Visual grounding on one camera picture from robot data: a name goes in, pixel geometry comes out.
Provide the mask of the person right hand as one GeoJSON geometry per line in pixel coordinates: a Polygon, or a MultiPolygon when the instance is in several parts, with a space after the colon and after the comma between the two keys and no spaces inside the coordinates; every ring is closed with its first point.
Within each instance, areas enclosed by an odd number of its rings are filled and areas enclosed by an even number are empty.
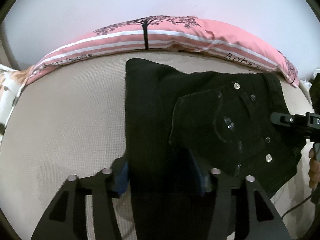
{"type": "Polygon", "coordinates": [[[309,187],[315,189],[319,183],[320,179],[320,163],[314,158],[313,148],[309,151],[309,187]]]}

